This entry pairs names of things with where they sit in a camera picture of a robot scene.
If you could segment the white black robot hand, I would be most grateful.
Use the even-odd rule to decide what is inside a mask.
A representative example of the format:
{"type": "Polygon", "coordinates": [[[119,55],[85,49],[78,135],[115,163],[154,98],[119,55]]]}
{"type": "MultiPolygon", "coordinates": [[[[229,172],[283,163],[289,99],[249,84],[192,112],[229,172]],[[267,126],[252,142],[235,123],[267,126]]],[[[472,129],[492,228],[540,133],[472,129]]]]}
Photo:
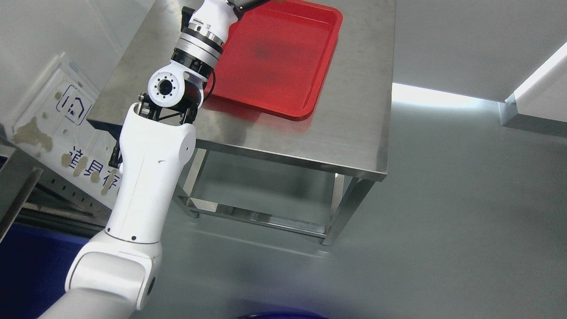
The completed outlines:
{"type": "Polygon", "coordinates": [[[184,29],[193,30],[210,40],[226,42],[229,27],[243,18],[243,15],[267,0],[205,0],[189,18],[184,29]]]}

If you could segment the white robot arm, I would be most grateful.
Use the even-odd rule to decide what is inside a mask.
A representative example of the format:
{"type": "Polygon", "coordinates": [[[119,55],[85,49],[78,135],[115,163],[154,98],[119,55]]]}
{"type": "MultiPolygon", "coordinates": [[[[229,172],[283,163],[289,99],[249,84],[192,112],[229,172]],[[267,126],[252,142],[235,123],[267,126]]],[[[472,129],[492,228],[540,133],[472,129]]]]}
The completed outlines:
{"type": "Polygon", "coordinates": [[[42,319],[127,319],[150,298],[162,263],[161,236],[182,169],[196,147],[193,121],[224,39],[182,23],[169,65],[127,111],[120,135],[119,194],[104,230],[75,257],[65,294],[42,319]]]}

